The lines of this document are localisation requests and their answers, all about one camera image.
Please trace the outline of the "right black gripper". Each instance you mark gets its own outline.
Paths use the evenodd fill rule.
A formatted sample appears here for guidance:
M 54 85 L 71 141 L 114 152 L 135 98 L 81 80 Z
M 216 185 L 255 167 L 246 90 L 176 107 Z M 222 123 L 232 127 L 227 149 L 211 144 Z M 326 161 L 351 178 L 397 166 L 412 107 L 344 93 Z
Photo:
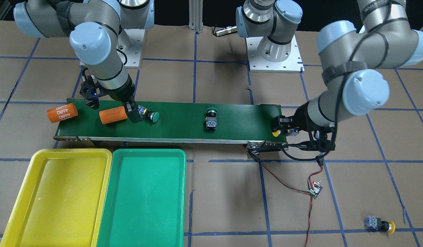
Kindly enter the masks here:
M 100 106 L 99 98 L 108 95 L 113 100 L 122 102 L 125 113 L 132 123 L 144 120 L 144 117 L 139 114 L 138 105 L 133 97 L 135 85 L 130 77 L 128 77 L 125 84 L 118 89 L 105 89 L 101 86 L 99 81 L 95 82 L 95 77 L 93 75 L 87 76 L 85 72 L 85 70 L 82 72 L 80 95 L 83 97 L 86 106 L 93 110 L 97 110 Z

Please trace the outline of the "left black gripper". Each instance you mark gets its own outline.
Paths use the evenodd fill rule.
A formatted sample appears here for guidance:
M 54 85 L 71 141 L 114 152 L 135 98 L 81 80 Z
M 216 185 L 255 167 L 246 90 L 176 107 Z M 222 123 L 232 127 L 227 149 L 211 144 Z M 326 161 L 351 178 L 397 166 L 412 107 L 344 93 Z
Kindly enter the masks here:
M 309 151 L 319 151 L 327 153 L 334 151 L 336 148 L 336 127 L 319 126 L 309 117 L 308 113 L 309 103 L 301 105 L 291 117 L 277 116 L 271 119 L 270 127 L 271 132 L 279 129 L 296 128 L 299 131 L 305 131 L 309 135 Z

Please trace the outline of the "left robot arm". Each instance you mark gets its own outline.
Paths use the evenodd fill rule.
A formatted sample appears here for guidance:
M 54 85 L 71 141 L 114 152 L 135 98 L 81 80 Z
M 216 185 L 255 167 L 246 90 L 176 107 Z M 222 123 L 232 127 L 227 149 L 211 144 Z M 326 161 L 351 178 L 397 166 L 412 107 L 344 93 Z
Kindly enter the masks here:
M 291 117 L 271 121 L 272 135 L 318 132 L 305 149 L 334 149 L 338 123 L 385 104 L 389 85 L 377 68 L 411 66 L 423 60 L 423 32 L 410 27 L 405 0 L 359 0 L 362 29 L 347 20 L 330 23 L 317 36 L 317 51 L 327 87 Z M 262 37 L 261 56 L 284 61 L 301 21 L 302 9 L 291 0 L 246 0 L 236 10 L 241 37 Z

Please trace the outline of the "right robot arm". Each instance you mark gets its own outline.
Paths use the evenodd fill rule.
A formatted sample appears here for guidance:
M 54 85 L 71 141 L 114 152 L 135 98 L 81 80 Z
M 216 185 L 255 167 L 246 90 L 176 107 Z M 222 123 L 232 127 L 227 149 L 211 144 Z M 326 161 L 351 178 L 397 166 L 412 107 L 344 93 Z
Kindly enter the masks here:
M 69 38 L 84 69 L 92 72 L 83 75 L 80 91 L 89 108 L 97 110 L 99 98 L 108 95 L 122 103 L 131 122 L 158 121 L 158 112 L 136 103 L 136 87 L 126 69 L 131 58 L 119 56 L 120 47 L 130 44 L 126 29 L 153 27 L 153 0 L 28 0 L 15 5 L 13 17 L 28 36 Z

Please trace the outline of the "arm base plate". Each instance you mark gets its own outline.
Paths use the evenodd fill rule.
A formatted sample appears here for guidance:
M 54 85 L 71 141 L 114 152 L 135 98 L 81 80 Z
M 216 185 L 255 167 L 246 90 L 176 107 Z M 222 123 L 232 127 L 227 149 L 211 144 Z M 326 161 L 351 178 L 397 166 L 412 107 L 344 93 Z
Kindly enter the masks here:
M 96 73 L 115 74 L 122 68 L 138 68 L 144 30 L 127 29 L 117 34 L 95 22 L 78 25 L 70 34 L 70 44 L 80 61 Z
M 296 37 L 290 43 L 278 45 L 267 37 L 249 37 L 246 52 L 251 72 L 304 72 Z

